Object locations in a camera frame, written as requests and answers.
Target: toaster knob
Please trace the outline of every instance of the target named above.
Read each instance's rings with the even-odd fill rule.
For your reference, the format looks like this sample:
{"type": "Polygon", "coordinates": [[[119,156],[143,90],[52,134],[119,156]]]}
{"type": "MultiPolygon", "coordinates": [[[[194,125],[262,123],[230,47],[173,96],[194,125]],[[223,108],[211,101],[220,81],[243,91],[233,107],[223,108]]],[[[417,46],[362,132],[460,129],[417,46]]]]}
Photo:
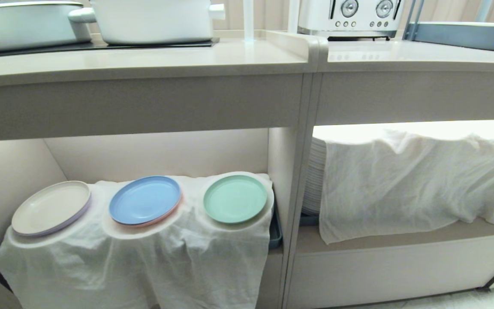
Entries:
{"type": "Polygon", "coordinates": [[[386,18],[390,13],[392,12],[392,8],[394,7],[394,4],[390,0],[382,0],[378,5],[377,5],[377,16],[380,18],[386,18]]]}
{"type": "Polygon", "coordinates": [[[341,7],[341,11],[343,12],[343,16],[346,18],[352,17],[355,12],[357,12],[357,0],[346,0],[343,2],[341,7]]]}

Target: black stovetop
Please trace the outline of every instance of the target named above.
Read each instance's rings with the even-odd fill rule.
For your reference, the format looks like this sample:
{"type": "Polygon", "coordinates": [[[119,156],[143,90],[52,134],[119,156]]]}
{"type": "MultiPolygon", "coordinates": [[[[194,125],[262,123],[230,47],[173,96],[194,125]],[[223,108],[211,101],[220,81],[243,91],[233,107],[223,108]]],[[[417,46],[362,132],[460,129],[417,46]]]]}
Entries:
{"type": "Polygon", "coordinates": [[[156,45],[108,45],[105,42],[88,42],[80,44],[60,45],[51,47],[20,49],[16,51],[1,51],[0,57],[5,55],[27,55],[36,53],[67,52],[67,51],[89,51],[95,49],[138,49],[138,48],[183,48],[183,47],[212,47],[218,43],[218,37],[210,41],[189,42],[189,43],[172,43],[156,45]]]}

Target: pot handle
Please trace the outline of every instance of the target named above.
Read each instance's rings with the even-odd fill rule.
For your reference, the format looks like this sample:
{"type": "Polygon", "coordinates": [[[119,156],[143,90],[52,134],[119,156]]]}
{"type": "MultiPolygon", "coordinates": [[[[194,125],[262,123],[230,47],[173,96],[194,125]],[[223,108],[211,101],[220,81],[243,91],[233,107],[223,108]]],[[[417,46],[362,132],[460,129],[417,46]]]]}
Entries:
{"type": "Polygon", "coordinates": [[[212,19],[226,19],[226,8],[224,4],[212,4],[209,6],[209,16],[212,19]]]}
{"type": "Polygon", "coordinates": [[[93,8],[82,8],[68,13],[68,19],[74,23],[96,23],[93,8]]]}

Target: metal rack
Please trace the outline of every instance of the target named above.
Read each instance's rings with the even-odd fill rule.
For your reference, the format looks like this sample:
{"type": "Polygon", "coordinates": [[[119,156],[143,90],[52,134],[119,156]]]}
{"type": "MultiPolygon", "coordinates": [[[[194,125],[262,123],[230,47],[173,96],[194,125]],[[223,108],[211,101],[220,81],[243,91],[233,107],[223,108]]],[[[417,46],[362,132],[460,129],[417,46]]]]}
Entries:
{"type": "Polygon", "coordinates": [[[482,0],[474,22],[422,22],[424,0],[413,0],[403,39],[494,51],[494,23],[486,22],[492,4],[493,0],[482,0]]]}

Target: white toaster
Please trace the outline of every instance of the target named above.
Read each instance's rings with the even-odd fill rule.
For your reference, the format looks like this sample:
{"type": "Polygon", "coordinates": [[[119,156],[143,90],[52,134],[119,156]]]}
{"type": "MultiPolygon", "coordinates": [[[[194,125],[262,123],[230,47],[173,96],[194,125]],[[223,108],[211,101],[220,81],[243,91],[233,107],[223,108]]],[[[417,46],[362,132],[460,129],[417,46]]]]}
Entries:
{"type": "Polygon", "coordinates": [[[407,0],[303,0],[298,32],[324,37],[395,37],[407,0]]]}

